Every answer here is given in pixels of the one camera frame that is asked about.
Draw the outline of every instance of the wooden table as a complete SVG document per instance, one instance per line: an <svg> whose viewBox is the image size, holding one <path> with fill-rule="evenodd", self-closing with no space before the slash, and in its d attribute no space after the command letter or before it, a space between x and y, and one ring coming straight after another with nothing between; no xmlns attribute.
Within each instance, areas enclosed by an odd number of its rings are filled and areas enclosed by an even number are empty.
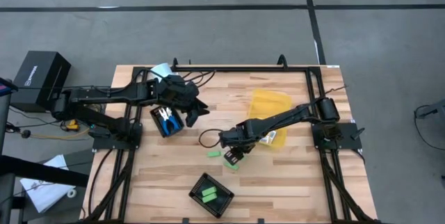
<svg viewBox="0 0 445 224"><path fill-rule="evenodd" d="M125 86L131 80L132 70L132 65L117 66L112 86ZM343 85L338 67L321 66L321 71L326 91ZM267 223L330 222L321 163L309 123L288 127L286 145L281 150L257 145L246 160L240 161L238 171L223 166L222 157L207 158L209 150L198 144L197 137L205 129L229 129L244 121L255 88L286 93L292 97L293 106L309 101L303 73L218 72L200 88L199 98L209 105L210 114L199 117L192 128L162 138L149 114L152 107L143 109L144 134L134 160L126 222L180 223L182 218L190 218L194 223L256 223L258 218ZM338 90L329 96L336 102L341 121L352 120L346 91ZM123 104L109 104L106 112L120 117L124 108ZM209 134L203 141L217 141L216 134ZM105 153L95 155L87 192ZM108 191L115 154L116 151L110 154L99 172L93 207ZM339 156L346 188L365 213L377 218L363 161L350 151L340 151ZM235 193L221 219L214 218L188 196L203 172ZM334 194L341 218L336 189ZM115 198L114 217L118 215L119 201L120 191ZM83 207L88 208L88 193Z"/></svg>

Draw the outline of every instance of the green block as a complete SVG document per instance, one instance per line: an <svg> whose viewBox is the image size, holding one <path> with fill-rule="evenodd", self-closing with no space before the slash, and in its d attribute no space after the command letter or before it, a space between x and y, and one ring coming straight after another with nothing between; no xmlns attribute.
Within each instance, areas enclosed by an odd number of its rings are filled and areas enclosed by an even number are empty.
<svg viewBox="0 0 445 224"><path fill-rule="evenodd" d="M203 203L208 203L209 201L215 200L218 196L216 196L216 193L211 193L206 197L202 198Z"/></svg>
<svg viewBox="0 0 445 224"><path fill-rule="evenodd" d="M221 156L221 152L219 152L219 151L207 153L207 157L219 157L219 156Z"/></svg>
<svg viewBox="0 0 445 224"><path fill-rule="evenodd" d="M228 163L228 162L224 162L224 166L227 166L228 168L230 168L230 169L233 169L233 170L238 170L239 169L239 166L238 165L230 165L230 163Z"/></svg>
<svg viewBox="0 0 445 224"><path fill-rule="evenodd" d="M212 186L209 189L203 190L201 193L202 193L202 196L208 196L211 193L216 193L216 187Z"/></svg>

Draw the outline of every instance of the concrete floor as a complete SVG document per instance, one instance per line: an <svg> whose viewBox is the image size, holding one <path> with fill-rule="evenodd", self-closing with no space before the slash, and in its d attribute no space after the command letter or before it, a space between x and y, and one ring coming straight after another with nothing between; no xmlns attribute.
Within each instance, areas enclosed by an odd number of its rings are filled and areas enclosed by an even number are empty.
<svg viewBox="0 0 445 224"><path fill-rule="evenodd" d="M0 0L0 7L295 3L306 0ZM321 4L429 4L445 0L314 0ZM340 65L360 127L379 219L443 223L445 152L417 136L413 110L445 97L445 10L317 11L327 64ZM0 75L13 78L28 50L59 51L73 64L69 85L109 85L117 64L316 64L305 10L0 13ZM15 113L17 124L34 123ZM426 139L445 147L436 117ZM59 134L56 127L36 129ZM8 135L4 154L39 161L91 148L91 141L29 141ZM74 221L79 210L32 223Z"/></svg>

